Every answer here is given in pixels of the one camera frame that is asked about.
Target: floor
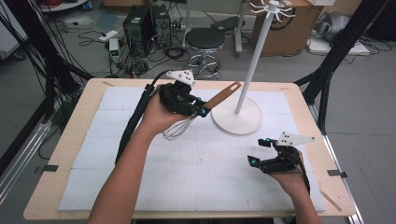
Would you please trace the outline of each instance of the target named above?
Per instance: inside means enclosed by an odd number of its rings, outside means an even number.
[[[85,12],[95,21],[103,18],[103,9]],[[122,19],[116,19],[120,25]],[[76,60],[90,73],[107,71],[108,56],[102,44],[79,46],[82,39],[76,33],[63,34],[64,42]],[[237,58],[233,56],[233,40],[228,36],[225,48],[216,55],[222,63],[220,80],[245,80],[253,53],[251,46]],[[383,43],[374,43],[381,49],[389,49]],[[293,82],[315,71],[323,56],[312,55],[306,50],[293,57],[260,58],[253,81]],[[396,176],[392,170],[396,122],[396,49],[371,56],[353,58],[347,56],[336,70],[330,90],[326,128],[335,155],[343,171],[361,216],[365,223],[392,223],[396,219]],[[184,63],[163,63],[156,68],[181,69]],[[95,73],[99,77],[108,73]],[[141,78],[153,78],[149,72]],[[32,65],[28,60],[9,58],[0,61],[0,155],[7,150],[23,125],[43,99]],[[55,134],[41,148],[41,156],[49,157],[60,137]],[[27,221],[23,210],[40,178],[40,169],[47,163],[34,155],[24,172],[0,204],[0,223],[49,223]],[[347,223],[343,217],[326,217],[323,223]],[[57,221],[51,223],[83,223],[83,221]]]

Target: table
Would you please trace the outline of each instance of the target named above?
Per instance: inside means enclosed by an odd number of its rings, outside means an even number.
[[[31,200],[26,206],[24,217],[28,220],[38,219],[85,219],[89,212],[58,211],[70,168],[84,141],[102,96],[108,86],[144,87],[151,80],[144,79],[91,79],[82,93],[76,109],[69,120],[64,133],[55,148],[50,165],[58,165],[56,172],[44,172]],[[169,80],[159,80],[158,84]],[[195,89],[223,89],[229,81],[196,81]],[[289,103],[291,113],[300,134],[315,136],[317,141],[304,146],[325,199],[327,210],[320,216],[349,217],[355,214],[354,204],[339,176],[329,176],[328,170],[336,166],[330,156],[322,135],[312,118],[299,88],[292,83],[253,82],[250,91],[280,91]],[[287,213],[279,212],[135,212],[134,218],[230,218],[230,217],[285,217]]]

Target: white stand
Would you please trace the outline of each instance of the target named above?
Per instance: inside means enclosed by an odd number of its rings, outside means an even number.
[[[248,87],[250,85],[251,79],[253,78],[254,70],[256,69],[257,62],[260,59],[260,55],[262,53],[262,47],[264,46],[264,42],[266,37],[268,36],[268,32],[271,27],[272,20],[276,15],[278,21],[281,21],[277,16],[277,13],[281,13],[284,16],[290,17],[290,15],[286,15],[283,11],[289,11],[290,9],[282,10],[279,7],[283,7],[279,4],[278,1],[270,1],[269,5],[265,5],[262,1],[263,7],[262,10],[253,11],[255,13],[260,13],[263,11],[267,12],[267,16],[262,24],[262,30],[260,32],[259,40],[257,41],[256,48],[253,53],[253,57],[250,63],[250,67],[247,71],[247,77],[245,80],[244,87],[241,91],[241,95],[239,100],[237,101],[235,97],[230,97],[223,103],[217,105],[212,109],[212,118],[216,122],[220,128],[229,133],[235,134],[249,134],[256,132],[262,126],[262,112],[260,108],[254,103],[252,100],[247,98],[245,102],[246,95],[248,92]]]

